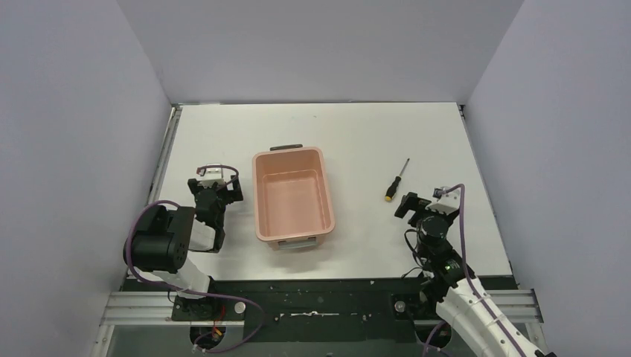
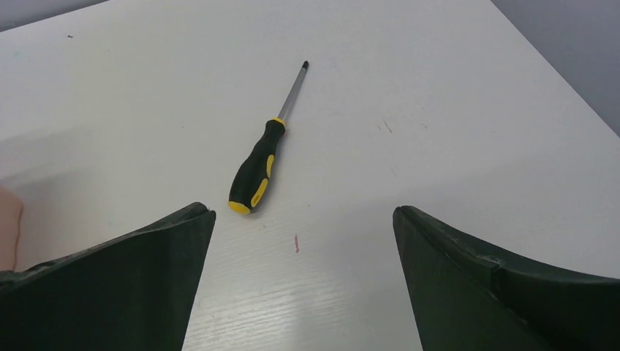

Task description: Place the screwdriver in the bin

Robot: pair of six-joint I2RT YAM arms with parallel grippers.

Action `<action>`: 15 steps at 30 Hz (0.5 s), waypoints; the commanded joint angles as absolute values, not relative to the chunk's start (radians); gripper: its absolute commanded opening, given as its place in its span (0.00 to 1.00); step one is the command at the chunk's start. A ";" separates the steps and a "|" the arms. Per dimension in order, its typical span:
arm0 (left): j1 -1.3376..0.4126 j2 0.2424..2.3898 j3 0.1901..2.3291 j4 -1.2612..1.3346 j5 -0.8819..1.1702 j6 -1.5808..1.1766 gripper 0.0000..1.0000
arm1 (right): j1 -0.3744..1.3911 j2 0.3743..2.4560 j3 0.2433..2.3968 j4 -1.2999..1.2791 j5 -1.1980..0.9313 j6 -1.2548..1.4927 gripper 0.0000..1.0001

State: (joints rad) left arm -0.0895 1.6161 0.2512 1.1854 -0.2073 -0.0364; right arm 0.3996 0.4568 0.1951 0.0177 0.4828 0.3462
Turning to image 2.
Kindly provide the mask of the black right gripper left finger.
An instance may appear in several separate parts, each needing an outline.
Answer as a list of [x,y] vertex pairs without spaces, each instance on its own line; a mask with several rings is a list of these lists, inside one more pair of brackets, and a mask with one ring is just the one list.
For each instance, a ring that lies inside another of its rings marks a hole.
[[3,350],[180,350],[215,211],[192,203],[139,230],[1,272]]

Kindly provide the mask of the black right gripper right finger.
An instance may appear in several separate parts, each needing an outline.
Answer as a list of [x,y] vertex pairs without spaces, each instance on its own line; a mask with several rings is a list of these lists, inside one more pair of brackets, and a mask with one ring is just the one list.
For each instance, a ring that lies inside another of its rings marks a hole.
[[405,205],[393,230],[424,350],[617,350],[619,280],[503,249]]

